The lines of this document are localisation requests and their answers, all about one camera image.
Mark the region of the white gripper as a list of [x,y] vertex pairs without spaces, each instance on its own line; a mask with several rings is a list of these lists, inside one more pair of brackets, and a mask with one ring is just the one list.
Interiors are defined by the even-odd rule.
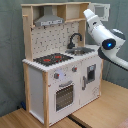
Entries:
[[92,12],[90,9],[86,9],[83,12],[83,14],[86,18],[86,21],[89,25],[90,30],[92,30],[95,26],[101,25],[101,21],[99,17],[94,12]]

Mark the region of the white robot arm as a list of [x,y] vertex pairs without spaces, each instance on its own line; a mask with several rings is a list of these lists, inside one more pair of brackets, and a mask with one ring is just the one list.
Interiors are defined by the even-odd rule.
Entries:
[[86,9],[83,14],[88,23],[88,33],[99,45],[99,57],[128,70],[128,62],[117,56],[117,52],[126,41],[125,35],[117,29],[108,30],[99,16],[90,9]]

